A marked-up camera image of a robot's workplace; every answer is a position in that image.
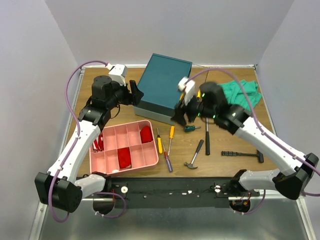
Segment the orange yellow screwdriver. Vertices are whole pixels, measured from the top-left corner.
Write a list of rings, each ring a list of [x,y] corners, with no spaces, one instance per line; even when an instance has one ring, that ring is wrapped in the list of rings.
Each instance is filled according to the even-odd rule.
[[[171,146],[172,146],[172,140],[174,138],[174,133],[175,133],[175,126],[172,125],[170,127],[170,132],[169,132],[169,146],[168,146],[168,151],[167,154],[170,155],[170,151],[171,151]]]

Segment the stubby green screwdriver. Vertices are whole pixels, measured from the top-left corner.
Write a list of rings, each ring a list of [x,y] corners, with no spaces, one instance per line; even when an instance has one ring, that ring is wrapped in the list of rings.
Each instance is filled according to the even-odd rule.
[[[196,129],[200,129],[201,127],[200,126],[195,126],[195,125],[186,125],[183,127],[183,131],[185,133],[189,133],[189,132],[193,132],[195,131]]]

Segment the teal drawer box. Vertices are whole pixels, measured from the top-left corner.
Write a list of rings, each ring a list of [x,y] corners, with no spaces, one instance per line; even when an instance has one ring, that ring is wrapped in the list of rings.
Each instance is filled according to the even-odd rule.
[[[193,63],[153,53],[137,84],[144,93],[139,104],[133,108],[137,116],[174,125],[171,120],[181,93],[178,83],[191,73]]]

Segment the yellow black screwdriver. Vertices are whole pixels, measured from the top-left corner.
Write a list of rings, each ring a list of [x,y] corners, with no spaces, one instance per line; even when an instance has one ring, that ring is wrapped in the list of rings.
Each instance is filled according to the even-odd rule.
[[[161,136],[159,133],[159,129],[157,129],[157,146],[158,146],[158,153],[162,154],[163,153],[163,147],[162,147],[162,140],[161,140]]]

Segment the purple red screwdriver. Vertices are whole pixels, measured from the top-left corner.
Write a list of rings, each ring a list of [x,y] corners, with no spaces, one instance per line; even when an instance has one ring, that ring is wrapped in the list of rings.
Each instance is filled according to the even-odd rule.
[[[163,143],[162,143],[162,148],[163,148],[163,153],[164,153],[164,158],[165,158],[165,161],[166,161],[167,169],[168,169],[168,171],[170,173],[172,173],[173,172],[173,167],[172,167],[171,161],[169,159],[169,155],[168,155]]]

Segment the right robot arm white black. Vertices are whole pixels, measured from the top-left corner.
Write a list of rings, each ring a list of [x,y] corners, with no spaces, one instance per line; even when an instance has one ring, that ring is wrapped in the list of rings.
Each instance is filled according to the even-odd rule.
[[[250,111],[229,104],[222,87],[215,82],[200,85],[200,99],[193,80],[183,78],[177,88],[182,96],[174,107],[174,122],[185,126],[196,117],[213,119],[219,128],[254,145],[276,164],[274,170],[239,170],[229,183],[230,192],[241,196],[254,189],[273,190],[291,200],[299,198],[319,162],[315,154],[294,149],[254,119]]]

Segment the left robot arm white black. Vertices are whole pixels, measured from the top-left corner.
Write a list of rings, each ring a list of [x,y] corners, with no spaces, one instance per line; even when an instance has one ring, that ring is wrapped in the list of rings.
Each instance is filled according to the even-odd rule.
[[[87,151],[111,119],[111,111],[119,105],[137,106],[143,92],[134,80],[119,83],[106,75],[93,79],[91,96],[77,117],[75,128],[56,162],[46,173],[39,172],[35,187],[41,203],[73,213],[81,200],[96,193],[104,198],[110,194],[111,185],[101,174],[91,174],[89,182],[77,181],[77,173]]]

